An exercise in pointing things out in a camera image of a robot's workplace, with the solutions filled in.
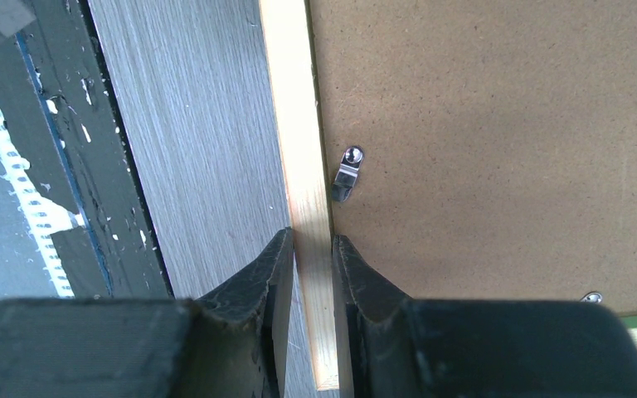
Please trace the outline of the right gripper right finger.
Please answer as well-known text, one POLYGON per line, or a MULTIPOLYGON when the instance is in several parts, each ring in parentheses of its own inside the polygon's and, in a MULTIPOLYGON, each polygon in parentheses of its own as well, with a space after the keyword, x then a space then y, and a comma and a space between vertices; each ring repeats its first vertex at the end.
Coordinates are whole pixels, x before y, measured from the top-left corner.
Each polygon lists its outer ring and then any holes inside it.
POLYGON ((637 348, 573 301, 412 298, 333 238, 343 397, 637 397, 637 348))

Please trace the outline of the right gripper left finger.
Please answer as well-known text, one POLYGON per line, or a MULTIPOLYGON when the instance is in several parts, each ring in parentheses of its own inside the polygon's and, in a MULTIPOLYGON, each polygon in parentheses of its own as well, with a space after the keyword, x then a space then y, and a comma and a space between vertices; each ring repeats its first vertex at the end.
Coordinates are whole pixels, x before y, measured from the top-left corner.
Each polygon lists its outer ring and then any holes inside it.
POLYGON ((281 397, 293 232, 203 297, 0 301, 0 397, 281 397))

